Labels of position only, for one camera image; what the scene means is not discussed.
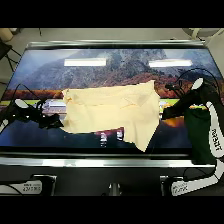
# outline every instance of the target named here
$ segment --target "display screen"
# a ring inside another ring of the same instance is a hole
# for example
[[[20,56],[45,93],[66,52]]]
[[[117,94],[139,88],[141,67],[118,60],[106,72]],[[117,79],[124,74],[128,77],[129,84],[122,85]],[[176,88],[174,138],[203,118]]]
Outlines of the display screen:
[[[178,100],[175,93],[168,91],[165,85],[175,82],[183,72],[192,68],[209,70],[218,80],[221,96],[224,97],[222,75],[207,49],[26,50],[2,97],[0,107],[3,109],[10,103],[16,86],[21,83],[39,98],[48,99],[44,105],[44,113],[59,113],[63,119],[66,106],[63,104],[61,91],[64,89],[124,86],[155,80],[155,91],[161,97],[162,114],[164,107],[173,105]],[[199,77],[206,77],[214,82],[206,71],[191,71],[182,78],[184,91],[189,90]],[[14,99],[17,98],[32,105],[38,102],[22,86],[15,92]],[[33,121],[15,121],[0,134],[0,146],[61,147],[70,148],[70,152],[75,152],[76,148],[105,148],[105,152],[107,148],[116,148],[120,152],[124,149],[128,152],[132,148],[139,152],[134,144],[122,140],[123,135],[122,128],[69,134],[60,128],[40,129]],[[160,120],[146,153],[158,148],[191,148],[183,117]]]

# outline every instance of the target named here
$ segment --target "floor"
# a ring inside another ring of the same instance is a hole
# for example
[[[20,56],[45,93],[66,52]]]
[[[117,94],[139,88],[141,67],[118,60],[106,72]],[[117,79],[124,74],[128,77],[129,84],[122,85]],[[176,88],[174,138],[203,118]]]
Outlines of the floor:
[[[70,40],[167,40],[173,37],[179,40],[189,39],[189,36],[181,28],[41,28],[42,36],[38,28],[24,28],[8,44],[19,53],[23,53],[27,43],[35,41],[70,41]],[[209,44],[209,49],[224,74],[224,35],[216,37]],[[14,52],[9,53],[10,58],[19,60]],[[8,82],[12,71],[6,58],[0,61],[0,81]],[[0,96],[5,90],[0,85]]]

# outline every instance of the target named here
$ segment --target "yellow cloth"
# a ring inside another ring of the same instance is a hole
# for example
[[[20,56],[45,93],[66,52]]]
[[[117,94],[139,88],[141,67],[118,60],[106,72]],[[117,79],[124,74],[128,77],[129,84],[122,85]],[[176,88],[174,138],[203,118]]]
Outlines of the yellow cloth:
[[[66,89],[61,129],[90,133],[124,127],[124,141],[145,151],[159,124],[159,95],[154,80],[137,85]]]

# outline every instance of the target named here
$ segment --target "green cloth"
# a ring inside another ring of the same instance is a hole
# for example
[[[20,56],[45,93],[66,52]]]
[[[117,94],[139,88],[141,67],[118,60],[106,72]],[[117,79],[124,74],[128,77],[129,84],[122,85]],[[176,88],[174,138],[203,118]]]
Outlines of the green cloth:
[[[184,122],[188,131],[188,138],[192,144],[192,156],[196,163],[215,164],[216,159],[209,146],[209,130],[211,116],[208,110],[201,108],[187,109]]]

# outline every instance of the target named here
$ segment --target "tabletop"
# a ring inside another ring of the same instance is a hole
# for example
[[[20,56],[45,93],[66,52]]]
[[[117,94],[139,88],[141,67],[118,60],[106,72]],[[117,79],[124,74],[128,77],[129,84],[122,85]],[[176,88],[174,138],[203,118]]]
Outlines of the tabletop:
[[[39,98],[48,99],[44,105],[44,113],[59,113],[63,119],[66,107],[61,91],[66,88],[124,86],[155,80],[155,90],[161,98],[162,114],[164,106],[173,105],[178,100],[173,91],[165,88],[165,84],[175,82],[183,72],[192,68],[209,70],[218,80],[221,96],[224,98],[222,75],[209,50],[200,44],[56,43],[55,46],[51,48],[49,43],[28,45],[3,94],[1,109],[10,103],[19,83],[27,86]],[[74,59],[89,64],[74,65]],[[205,71],[188,72],[182,78],[184,90],[187,91],[198,77],[213,80]],[[23,99],[32,105],[38,102],[35,96],[22,86],[15,92],[15,98]],[[6,151],[17,152],[141,154],[134,144],[122,140],[123,135],[122,128],[89,134],[70,134],[61,129],[40,129],[38,124],[32,121],[15,121],[1,133],[0,146]],[[172,150],[177,152],[180,149],[182,152],[191,149],[184,118],[160,120],[146,154]]]

